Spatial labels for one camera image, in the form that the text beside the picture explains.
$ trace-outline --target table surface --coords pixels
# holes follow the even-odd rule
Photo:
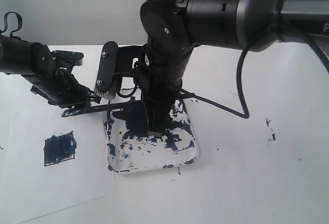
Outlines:
[[[73,73],[90,88],[101,48],[51,47],[84,52],[84,65]],[[184,88],[241,110],[235,86],[239,55],[196,48]],[[106,197],[27,223],[327,223],[328,80],[305,45],[277,43],[250,53],[243,70],[250,119],[189,101],[201,154],[180,169],[181,175],[177,168],[113,174],[115,184]],[[46,105],[30,87],[20,76],[0,74],[0,180],[12,114]]]

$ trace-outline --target black clip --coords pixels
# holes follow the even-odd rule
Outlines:
[[[13,30],[13,31],[10,32],[9,36],[11,38],[21,39],[18,36],[13,36],[13,33],[19,31],[22,28],[22,26],[23,26],[23,18],[17,12],[12,12],[11,11],[11,12],[7,12],[5,14],[5,17],[4,17],[4,20],[5,20],[5,28],[4,28],[4,30],[0,30],[0,34],[2,34],[3,32],[6,32],[7,31],[7,29],[8,29],[8,15],[11,14],[11,13],[14,13],[16,15],[18,26],[17,26],[17,29],[16,30]]]

